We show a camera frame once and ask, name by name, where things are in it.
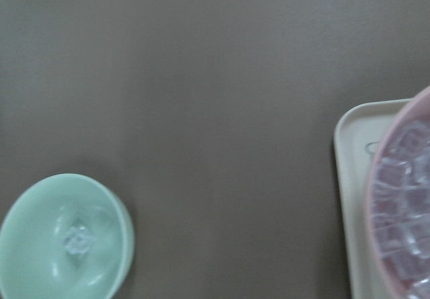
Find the pink bowl of ice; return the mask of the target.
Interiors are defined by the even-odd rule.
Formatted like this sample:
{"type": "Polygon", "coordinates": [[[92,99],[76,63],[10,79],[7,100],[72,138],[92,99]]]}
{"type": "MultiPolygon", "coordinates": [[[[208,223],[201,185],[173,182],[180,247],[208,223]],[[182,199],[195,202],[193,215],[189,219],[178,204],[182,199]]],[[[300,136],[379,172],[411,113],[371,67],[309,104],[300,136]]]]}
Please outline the pink bowl of ice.
{"type": "Polygon", "coordinates": [[[429,297],[429,89],[396,115],[374,155],[366,227],[391,298],[429,297]]]}

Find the mint green bowl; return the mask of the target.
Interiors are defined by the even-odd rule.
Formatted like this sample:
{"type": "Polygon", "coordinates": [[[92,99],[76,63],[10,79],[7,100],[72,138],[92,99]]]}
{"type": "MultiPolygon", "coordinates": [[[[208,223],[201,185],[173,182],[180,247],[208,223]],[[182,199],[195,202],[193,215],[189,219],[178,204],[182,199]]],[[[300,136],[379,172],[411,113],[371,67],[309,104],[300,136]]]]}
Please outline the mint green bowl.
{"type": "Polygon", "coordinates": [[[29,187],[1,225],[3,298],[113,298],[134,256],[121,199],[75,173],[29,187]]]}

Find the cream plastic tray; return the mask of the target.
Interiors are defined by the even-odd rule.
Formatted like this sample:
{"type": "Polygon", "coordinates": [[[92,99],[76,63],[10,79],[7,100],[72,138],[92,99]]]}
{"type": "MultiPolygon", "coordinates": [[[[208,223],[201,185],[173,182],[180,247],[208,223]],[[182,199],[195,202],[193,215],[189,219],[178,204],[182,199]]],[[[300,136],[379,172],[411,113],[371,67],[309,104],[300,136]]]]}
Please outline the cream plastic tray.
{"type": "Polygon", "coordinates": [[[364,103],[338,121],[333,145],[343,216],[351,297],[389,298],[366,234],[367,178],[380,139],[408,99],[364,103]]]}

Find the clear ice cube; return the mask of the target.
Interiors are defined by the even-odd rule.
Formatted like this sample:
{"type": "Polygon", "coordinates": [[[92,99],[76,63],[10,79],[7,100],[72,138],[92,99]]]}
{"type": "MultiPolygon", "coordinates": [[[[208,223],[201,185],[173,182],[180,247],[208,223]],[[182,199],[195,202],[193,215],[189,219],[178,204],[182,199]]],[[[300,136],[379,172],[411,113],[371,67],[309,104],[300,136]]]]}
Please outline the clear ice cube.
{"type": "Polygon", "coordinates": [[[64,247],[70,255],[86,254],[94,241],[95,237],[85,226],[70,227],[63,238],[64,247]]]}

